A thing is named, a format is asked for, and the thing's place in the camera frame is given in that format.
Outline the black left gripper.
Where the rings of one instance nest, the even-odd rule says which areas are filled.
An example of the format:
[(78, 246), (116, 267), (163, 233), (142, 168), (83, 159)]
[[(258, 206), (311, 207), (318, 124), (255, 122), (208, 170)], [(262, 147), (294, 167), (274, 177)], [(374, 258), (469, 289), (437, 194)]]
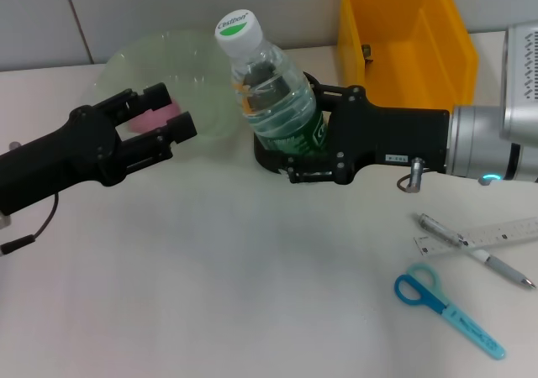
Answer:
[(172, 144), (198, 134), (189, 112), (122, 143), (116, 131), (117, 125), (169, 104), (162, 82), (142, 93), (129, 88), (71, 111), (56, 131), (1, 155), (1, 213), (11, 215), (84, 181), (113, 186), (126, 174), (169, 160)]

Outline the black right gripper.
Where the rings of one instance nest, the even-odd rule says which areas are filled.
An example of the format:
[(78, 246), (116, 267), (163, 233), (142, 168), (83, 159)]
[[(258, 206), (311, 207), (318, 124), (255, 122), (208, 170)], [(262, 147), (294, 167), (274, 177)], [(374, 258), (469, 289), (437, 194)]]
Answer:
[(369, 165), (424, 167), (444, 174), (451, 115), (446, 110), (382, 108), (360, 86), (337, 87), (309, 79), (317, 110), (330, 110), (328, 154), (279, 152), (279, 171), (292, 184), (351, 183)]

